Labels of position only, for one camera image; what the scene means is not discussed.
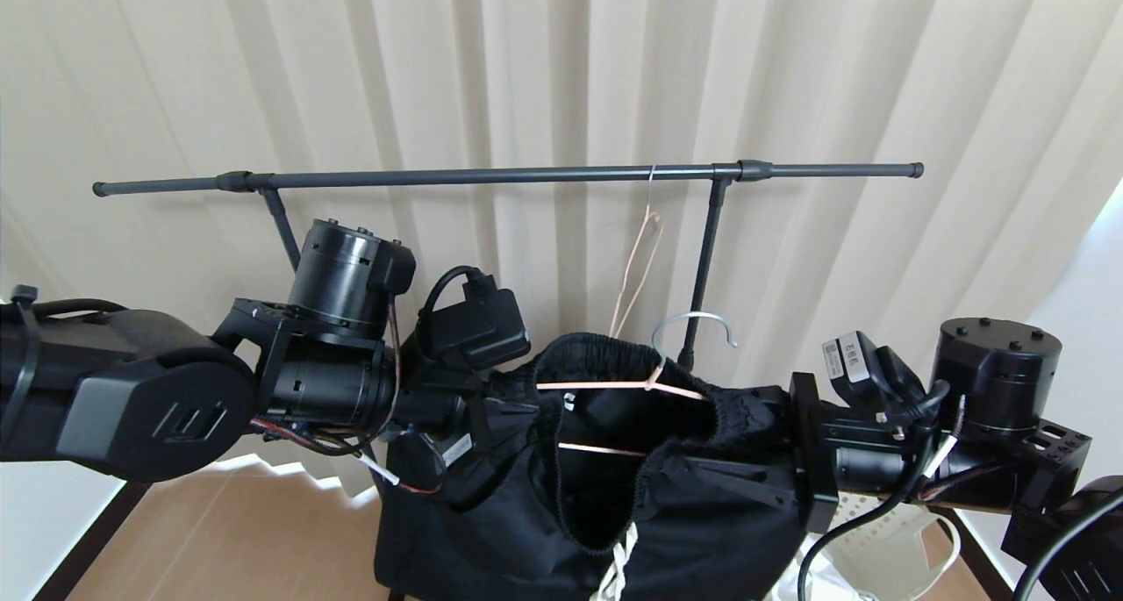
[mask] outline white wall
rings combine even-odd
[[[1063,343],[1046,417],[1093,437],[1080,486],[1105,474],[1123,474],[1123,182],[1092,226],[1071,265],[1029,322]],[[1022,565],[999,546],[1007,518],[968,512],[979,540],[998,557],[1010,581]],[[1034,599],[1049,599],[1040,586]]]
[[[121,484],[73,463],[0,464],[0,601],[30,600]]]

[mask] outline white label sticker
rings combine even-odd
[[[869,370],[866,368],[866,357],[861,354],[858,333],[850,331],[839,338],[839,346],[842,346],[842,359],[846,362],[846,372],[850,382],[858,383],[869,380]]]
[[[839,356],[839,346],[834,340],[823,343],[823,359],[827,361],[827,374],[830,374],[831,380],[838,380],[846,374],[842,358]]]
[[[466,434],[460,437],[460,440],[453,444],[453,447],[446,449],[445,454],[441,454],[441,457],[445,457],[445,467],[459,461],[469,449],[472,449],[472,434]]]

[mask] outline curtain fold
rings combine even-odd
[[[201,331],[235,297],[285,300],[256,197],[97,199],[95,181],[922,161],[920,180],[730,188],[705,309],[742,348],[703,325],[696,370],[785,384],[860,328],[924,376],[939,321],[1029,316],[1123,176],[1121,2],[0,0],[0,276]],[[651,189],[665,228],[622,337],[646,342],[688,308],[707,194]],[[515,291],[538,348],[608,331],[646,195],[641,182],[284,193],[299,238],[332,217],[413,249],[403,328],[438,274],[477,264]]]

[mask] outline white plastic basket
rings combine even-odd
[[[842,494],[831,527],[877,507],[866,495]],[[951,554],[929,565],[924,529],[942,523],[951,536]],[[959,531],[943,516],[901,504],[887,515],[831,543],[824,553],[850,585],[878,601],[912,601],[928,592],[959,557]]]

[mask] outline brown tile floor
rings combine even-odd
[[[148,492],[70,601],[383,600],[371,567],[381,511],[264,465],[185,476]],[[925,539],[933,557],[950,549],[938,530]],[[985,599],[962,561],[925,595]]]

